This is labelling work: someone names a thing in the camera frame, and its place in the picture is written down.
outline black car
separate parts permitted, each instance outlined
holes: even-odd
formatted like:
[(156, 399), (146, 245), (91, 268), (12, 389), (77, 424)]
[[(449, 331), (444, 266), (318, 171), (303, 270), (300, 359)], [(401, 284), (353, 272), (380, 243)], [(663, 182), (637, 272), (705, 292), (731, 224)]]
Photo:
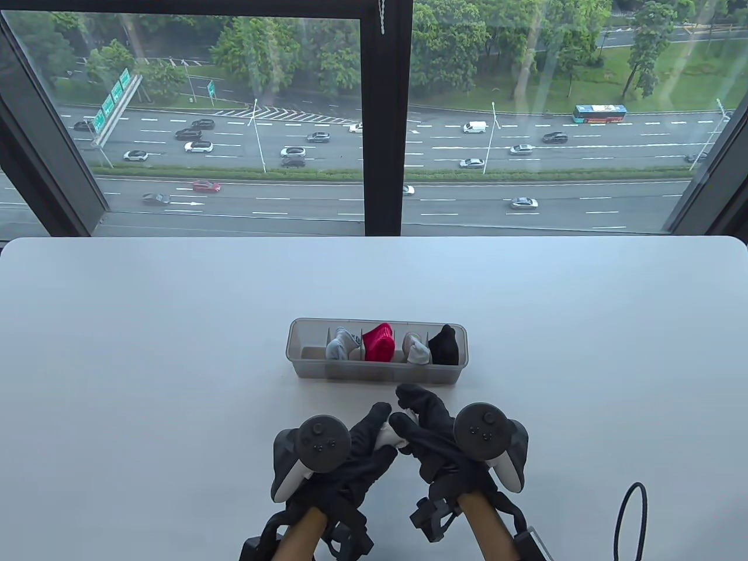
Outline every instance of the black car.
[(203, 137), (203, 131), (194, 129), (182, 129), (174, 133), (177, 140), (200, 140)]
[(307, 136), (307, 142), (329, 142), (329, 141), (330, 141), (329, 132), (317, 131)]
[(568, 136), (565, 132), (549, 132), (547, 135), (543, 135), (543, 142), (546, 144), (566, 144)]
[(169, 195), (157, 194), (157, 193), (146, 193), (143, 195), (143, 203), (154, 205), (154, 206), (165, 206), (170, 203)]
[(698, 154), (689, 154), (686, 156), (686, 162), (693, 164), (694, 162), (703, 162), (709, 156), (709, 152), (701, 152)]
[(86, 132), (95, 132), (94, 123), (90, 120), (80, 120), (73, 125), (73, 130), (81, 130)]
[(192, 121), (190, 125), (191, 129), (205, 129), (213, 130), (215, 128), (215, 121), (213, 119), (198, 119)]
[(303, 158), (283, 158), (280, 165), (284, 168), (303, 168), (307, 163)]

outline red sock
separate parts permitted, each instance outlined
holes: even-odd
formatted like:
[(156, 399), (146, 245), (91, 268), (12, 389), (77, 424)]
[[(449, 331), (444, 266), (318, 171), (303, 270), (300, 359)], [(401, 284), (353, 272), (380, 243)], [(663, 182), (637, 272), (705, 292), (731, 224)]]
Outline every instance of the red sock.
[(395, 339), (389, 323), (377, 325), (362, 336), (364, 341), (365, 361), (390, 362), (395, 356)]

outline red car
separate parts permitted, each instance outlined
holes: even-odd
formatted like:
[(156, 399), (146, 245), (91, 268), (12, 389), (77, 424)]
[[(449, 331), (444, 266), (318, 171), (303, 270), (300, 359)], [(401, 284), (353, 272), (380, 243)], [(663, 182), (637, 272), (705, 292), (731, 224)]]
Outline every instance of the red car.
[(221, 186), (213, 181), (197, 180), (192, 182), (192, 191), (210, 191), (211, 193), (218, 193), (221, 190)]

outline black glove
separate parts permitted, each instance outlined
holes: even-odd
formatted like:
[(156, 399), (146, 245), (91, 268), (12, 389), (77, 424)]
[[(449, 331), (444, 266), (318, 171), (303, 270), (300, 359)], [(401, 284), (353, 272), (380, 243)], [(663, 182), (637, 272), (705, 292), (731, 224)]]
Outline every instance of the black glove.
[[(494, 508), (515, 517), (519, 532), (527, 529), (527, 522), (519, 508), (506, 497), (494, 482), (485, 462), (476, 462), (466, 456), (455, 443), (454, 423), (447, 407), (439, 397), (416, 384), (401, 384), (395, 390), (398, 405), (418, 415), (416, 424), (404, 413), (393, 413), (390, 425), (405, 440), (408, 446), (400, 451), (412, 454), (420, 460), (420, 475), (429, 484), (430, 505), (422, 499), (419, 511), (411, 516), (413, 523), (421, 528), (429, 541), (438, 541), (460, 514), (457, 498), (478, 491)], [(424, 526), (423, 513), (430, 514), (431, 523)], [(441, 518), (452, 513), (452, 518), (441, 526)]]
[[(374, 404), (369, 413), (349, 431), (351, 451), (347, 460), (329, 473), (315, 473), (286, 502), (284, 511), (268, 521), (255, 559), (267, 561), (278, 548), (277, 530), (280, 526), (293, 526), (316, 507), (328, 519), (322, 539), (338, 559), (355, 561), (371, 550), (373, 543), (366, 531), (367, 519), (358, 511), (367, 491), (390, 467), (397, 457), (392, 446), (374, 450), (377, 435), (392, 412), (389, 403)], [(336, 551), (332, 542), (340, 543)]]

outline glass pane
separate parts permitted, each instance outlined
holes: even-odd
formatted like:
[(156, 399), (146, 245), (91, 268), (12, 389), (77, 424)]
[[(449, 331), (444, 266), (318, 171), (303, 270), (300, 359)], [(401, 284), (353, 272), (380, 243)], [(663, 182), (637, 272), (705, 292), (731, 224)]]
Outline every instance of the glass pane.
[(48, 235), (13, 183), (0, 171), (0, 242)]
[(111, 207), (104, 224), (363, 233), (358, 21), (5, 15)]
[(404, 224), (662, 231), (748, 91), (744, 6), (415, 0)]

